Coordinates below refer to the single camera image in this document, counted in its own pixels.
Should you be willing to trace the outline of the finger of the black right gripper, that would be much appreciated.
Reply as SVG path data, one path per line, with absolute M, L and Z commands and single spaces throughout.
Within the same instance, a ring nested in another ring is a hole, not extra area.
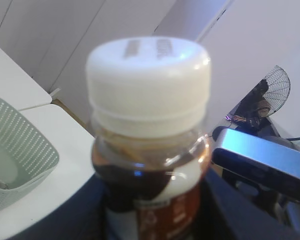
M 202 240 L 300 240 L 299 233 L 258 209 L 211 169 L 201 196 Z
M 104 184 L 95 175 L 60 207 L 10 240 L 104 240 Z

